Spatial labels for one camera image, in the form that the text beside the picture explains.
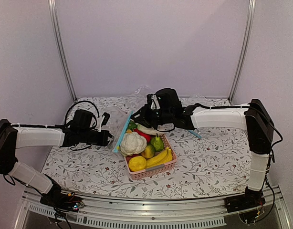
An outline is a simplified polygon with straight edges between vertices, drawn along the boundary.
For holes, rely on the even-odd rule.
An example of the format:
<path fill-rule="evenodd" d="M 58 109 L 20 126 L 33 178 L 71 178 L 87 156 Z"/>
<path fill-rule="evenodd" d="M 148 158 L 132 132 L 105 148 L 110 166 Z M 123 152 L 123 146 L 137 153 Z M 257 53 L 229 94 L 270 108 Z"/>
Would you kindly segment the white toy napa cabbage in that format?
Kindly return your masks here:
<path fill-rule="evenodd" d="M 142 133 L 148 134 L 148 135 L 163 135 L 163 132 L 160 132 L 158 130 L 155 130 L 154 128 L 146 128 L 141 124 L 137 124 L 137 129 L 141 131 Z"/>

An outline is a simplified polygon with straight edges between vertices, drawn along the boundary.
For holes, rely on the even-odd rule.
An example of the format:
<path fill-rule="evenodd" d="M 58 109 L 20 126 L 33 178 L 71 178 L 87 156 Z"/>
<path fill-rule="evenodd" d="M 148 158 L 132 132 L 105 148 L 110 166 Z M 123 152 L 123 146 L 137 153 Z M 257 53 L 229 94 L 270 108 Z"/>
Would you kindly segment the clear zip top bag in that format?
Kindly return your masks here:
<path fill-rule="evenodd" d="M 102 111 L 110 115 L 107 123 L 102 126 L 103 130 L 108 130 L 113 136 L 109 139 L 108 148 L 112 152 L 117 153 L 129 124 L 131 115 L 134 111 L 130 110 L 125 112 L 117 106 L 108 106 L 105 107 Z"/>

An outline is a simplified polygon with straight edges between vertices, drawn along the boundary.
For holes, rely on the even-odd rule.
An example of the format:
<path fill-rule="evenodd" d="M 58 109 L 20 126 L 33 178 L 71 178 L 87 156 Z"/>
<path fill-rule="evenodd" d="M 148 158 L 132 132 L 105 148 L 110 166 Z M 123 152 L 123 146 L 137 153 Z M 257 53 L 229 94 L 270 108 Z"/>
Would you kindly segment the white toy cauliflower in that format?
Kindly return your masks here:
<path fill-rule="evenodd" d="M 120 144 L 120 150 L 121 154 L 126 157 L 140 154 L 145 150 L 146 146 L 147 140 L 137 132 L 125 133 Z"/>

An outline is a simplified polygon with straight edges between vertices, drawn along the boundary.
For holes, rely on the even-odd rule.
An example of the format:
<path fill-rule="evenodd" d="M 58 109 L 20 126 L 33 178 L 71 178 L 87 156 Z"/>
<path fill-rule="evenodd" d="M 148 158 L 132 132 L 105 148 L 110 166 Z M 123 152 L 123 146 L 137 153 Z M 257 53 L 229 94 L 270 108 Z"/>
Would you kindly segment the yellow green toy mango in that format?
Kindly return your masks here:
<path fill-rule="evenodd" d="M 154 146 L 152 144 L 148 144 L 146 148 L 144 149 L 144 151 L 140 153 L 140 155 L 144 157 L 145 159 L 151 159 L 152 157 L 155 156 L 155 152 L 156 150 Z"/>

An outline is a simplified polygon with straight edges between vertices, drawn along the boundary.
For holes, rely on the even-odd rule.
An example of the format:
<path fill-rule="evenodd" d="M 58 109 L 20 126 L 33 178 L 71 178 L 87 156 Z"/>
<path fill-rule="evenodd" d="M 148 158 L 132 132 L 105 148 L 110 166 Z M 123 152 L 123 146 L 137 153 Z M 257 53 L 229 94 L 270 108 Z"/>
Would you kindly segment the yellow toy lemon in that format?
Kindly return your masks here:
<path fill-rule="evenodd" d="M 132 172 L 137 172 L 145 169 L 147 160 L 143 156 L 136 156 L 129 160 L 128 167 Z"/>

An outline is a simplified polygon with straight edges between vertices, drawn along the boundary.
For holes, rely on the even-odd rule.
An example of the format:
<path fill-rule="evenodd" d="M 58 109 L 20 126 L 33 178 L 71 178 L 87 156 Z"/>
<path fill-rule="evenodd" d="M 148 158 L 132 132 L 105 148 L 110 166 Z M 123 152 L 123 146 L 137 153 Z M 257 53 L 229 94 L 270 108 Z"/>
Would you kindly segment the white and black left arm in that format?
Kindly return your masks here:
<path fill-rule="evenodd" d="M 107 146 L 113 136 L 102 127 L 109 118 L 108 113 L 95 116 L 79 109 L 75 111 L 73 119 L 64 125 L 21 125 L 12 124 L 7 119 L 0 120 L 0 174 L 36 189 L 46 195 L 54 207 L 61 207 L 65 198 L 60 185 L 47 175 L 21 163 L 16 157 L 16 151 L 41 146 Z"/>

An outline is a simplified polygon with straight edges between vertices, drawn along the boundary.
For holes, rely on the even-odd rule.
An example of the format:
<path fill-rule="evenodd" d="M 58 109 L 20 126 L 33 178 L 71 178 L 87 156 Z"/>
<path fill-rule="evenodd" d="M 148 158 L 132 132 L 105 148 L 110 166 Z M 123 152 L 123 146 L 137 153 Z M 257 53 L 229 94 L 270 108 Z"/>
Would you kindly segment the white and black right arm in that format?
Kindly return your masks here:
<path fill-rule="evenodd" d="M 206 106 L 200 103 L 183 106 L 175 89 L 164 88 L 146 96 L 146 104 L 131 115 L 131 119 L 157 130 L 172 124 L 184 130 L 202 128 L 231 128 L 246 133 L 251 152 L 250 176 L 246 194 L 241 196 L 244 208 L 251 208 L 259 200 L 268 172 L 275 126 L 258 99 L 247 104 L 232 106 Z"/>

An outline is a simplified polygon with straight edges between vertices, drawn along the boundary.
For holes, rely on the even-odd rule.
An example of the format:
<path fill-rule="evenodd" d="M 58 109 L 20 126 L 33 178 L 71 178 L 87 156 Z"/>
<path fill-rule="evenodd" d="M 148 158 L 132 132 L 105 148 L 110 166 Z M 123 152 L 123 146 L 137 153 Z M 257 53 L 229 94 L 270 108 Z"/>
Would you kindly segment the crumpled clear plastic bag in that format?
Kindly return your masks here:
<path fill-rule="evenodd" d="M 155 94 L 155 93 L 156 93 L 155 89 L 146 85 L 142 85 L 134 91 L 133 96 L 137 98 L 139 101 L 146 102 L 147 96 L 149 94 Z"/>

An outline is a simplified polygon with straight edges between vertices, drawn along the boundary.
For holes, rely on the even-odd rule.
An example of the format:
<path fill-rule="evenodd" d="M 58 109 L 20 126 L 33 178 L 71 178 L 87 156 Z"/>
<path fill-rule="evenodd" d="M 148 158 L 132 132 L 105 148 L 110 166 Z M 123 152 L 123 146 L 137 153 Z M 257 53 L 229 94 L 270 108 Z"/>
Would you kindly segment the red toy fruit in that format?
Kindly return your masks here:
<path fill-rule="evenodd" d="M 146 133 L 143 133 L 142 131 L 138 130 L 137 128 L 134 129 L 134 132 L 137 132 L 140 136 L 144 137 L 147 141 L 147 143 L 149 143 L 152 139 L 152 136 Z"/>

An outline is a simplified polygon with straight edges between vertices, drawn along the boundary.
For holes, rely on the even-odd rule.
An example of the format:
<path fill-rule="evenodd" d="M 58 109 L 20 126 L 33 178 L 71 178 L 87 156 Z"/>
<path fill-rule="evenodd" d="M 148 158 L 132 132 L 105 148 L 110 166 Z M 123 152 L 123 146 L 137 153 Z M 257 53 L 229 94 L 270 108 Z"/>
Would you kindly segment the floral patterned table mat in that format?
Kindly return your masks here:
<path fill-rule="evenodd" d="M 194 135 L 169 127 L 162 139 L 173 159 L 157 167 L 134 172 L 127 158 L 108 147 L 54 147 L 42 172 L 69 191 L 121 198 L 210 198 L 245 191 L 251 154 L 242 130 L 211 127 Z"/>

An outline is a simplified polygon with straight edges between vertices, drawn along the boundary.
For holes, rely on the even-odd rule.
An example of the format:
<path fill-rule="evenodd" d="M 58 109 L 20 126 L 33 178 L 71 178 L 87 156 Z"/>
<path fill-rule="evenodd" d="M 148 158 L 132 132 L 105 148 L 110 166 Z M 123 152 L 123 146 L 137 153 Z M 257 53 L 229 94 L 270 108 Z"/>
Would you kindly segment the aluminium front frame rail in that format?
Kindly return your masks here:
<path fill-rule="evenodd" d="M 40 203 L 40 195 L 25 189 L 14 227 L 17 229 L 290 229 L 292 223 L 279 186 L 265 188 L 260 217 L 257 208 L 228 212 L 224 197 L 133 199 L 79 193 L 84 207 L 58 217 Z"/>

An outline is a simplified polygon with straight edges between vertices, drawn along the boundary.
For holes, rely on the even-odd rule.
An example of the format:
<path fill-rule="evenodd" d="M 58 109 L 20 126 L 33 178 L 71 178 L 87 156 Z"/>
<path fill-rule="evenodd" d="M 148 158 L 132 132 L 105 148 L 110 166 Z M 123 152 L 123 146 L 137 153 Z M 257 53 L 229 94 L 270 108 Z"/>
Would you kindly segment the aluminium left corner post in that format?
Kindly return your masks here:
<path fill-rule="evenodd" d="M 65 54 L 65 50 L 63 46 L 63 40 L 62 40 L 62 35 L 61 35 L 61 30 L 60 30 L 60 25 L 58 20 L 56 1 L 48 0 L 48 5 L 49 5 L 51 22 L 52 22 L 53 34 L 55 37 L 55 42 L 56 42 L 58 55 L 59 55 L 61 66 L 62 66 L 62 71 L 64 74 L 64 78 L 65 78 L 66 85 L 67 85 L 69 94 L 71 96 L 71 99 L 75 101 L 77 99 L 77 96 L 75 93 L 73 81 L 71 78 L 71 74 L 70 74 L 70 70 L 68 67 L 67 58 L 66 58 L 66 54 Z"/>

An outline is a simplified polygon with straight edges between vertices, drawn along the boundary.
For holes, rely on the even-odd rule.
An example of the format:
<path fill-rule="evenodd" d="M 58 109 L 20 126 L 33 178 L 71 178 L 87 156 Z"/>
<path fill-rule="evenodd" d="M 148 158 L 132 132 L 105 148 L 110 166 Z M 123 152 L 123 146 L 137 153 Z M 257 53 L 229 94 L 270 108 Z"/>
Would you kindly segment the aluminium corner post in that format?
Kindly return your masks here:
<path fill-rule="evenodd" d="M 75 93 L 73 81 L 71 78 L 71 74 L 70 74 L 70 70 L 68 67 L 67 58 L 66 58 L 66 54 L 65 54 L 65 50 L 63 46 L 63 40 L 62 40 L 62 35 L 61 35 L 61 30 L 60 30 L 60 25 L 58 20 L 56 1 L 48 0 L 48 5 L 49 5 L 51 22 L 52 22 L 53 34 L 55 37 L 55 42 L 56 42 L 58 55 L 59 55 L 61 66 L 62 66 L 62 71 L 64 74 L 64 78 L 65 78 L 66 85 L 67 85 L 69 94 L 71 96 L 71 99 L 75 101 L 77 99 L 77 96 Z"/>
<path fill-rule="evenodd" d="M 232 102 L 233 99 L 235 98 L 235 94 L 236 94 L 236 91 L 237 91 L 237 88 L 238 88 L 238 85 L 240 82 L 240 78 L 241 78 L 241 72 L 244 67 L 245 58 L 246 58 L 247 50 L 249 47 L 252 26 L 253 26 L 255 7 L 256 7 L 256 0 L 249 0 L 248 12 L 247 12 L 247 18 L 246 18 L 244 36 L 243 36 L 243 40 L 242 40 L 241 51 L 240 51 L 235 75 L 233 78 L 233 82 L 232 82 L 229 97 L 228 97 L 228 100 L 230 102 Z"/>

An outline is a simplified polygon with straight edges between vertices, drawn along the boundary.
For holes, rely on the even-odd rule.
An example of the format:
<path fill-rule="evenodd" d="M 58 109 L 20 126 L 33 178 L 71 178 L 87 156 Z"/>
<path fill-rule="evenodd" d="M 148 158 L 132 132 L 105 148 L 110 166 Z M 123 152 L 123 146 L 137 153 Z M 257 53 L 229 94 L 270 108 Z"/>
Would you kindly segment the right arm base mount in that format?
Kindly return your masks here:
<path fill-rule="evenodd" d="M 246 191 L 242 195 L 224 199 L 224 207 L 227 212 L 238 212 L 240 220 L 245 224 L 253 224 L 259 219 L 264 213 L 265 203 L 262 191 Z"/>

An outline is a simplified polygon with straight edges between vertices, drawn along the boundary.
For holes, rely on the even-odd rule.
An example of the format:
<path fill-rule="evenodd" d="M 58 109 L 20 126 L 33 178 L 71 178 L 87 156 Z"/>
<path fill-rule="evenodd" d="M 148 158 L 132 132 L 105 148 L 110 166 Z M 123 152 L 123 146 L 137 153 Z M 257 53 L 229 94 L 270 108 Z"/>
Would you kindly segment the aluminium right corner post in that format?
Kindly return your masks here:
<path fill-rule="evenodd" d="M 235 94 L 236 94 L 236 91 L 237 91 L 237 88 L 238 88 L 238 85 L 240 82 L 240 78 L 241 78 L 241 72 L 244 67 L 245 58 L 246 58 L 247 50 L 249 47 L 252 26 L 253 26 L 255 7 L 256 7 L 256 0 L 249 0 L 248 12 L 247 12 L 247 18 L 246 18 L 244 36 L 243 36 L 243 40 L 242 40 L 241 51 L 240 51 L 235 75 L 233 78 L 233 82 L 232 82 L 229 97 L 228 97 L 228 100 L 230 102 L 232 102 L 233 99 L 235 98 Z"/>

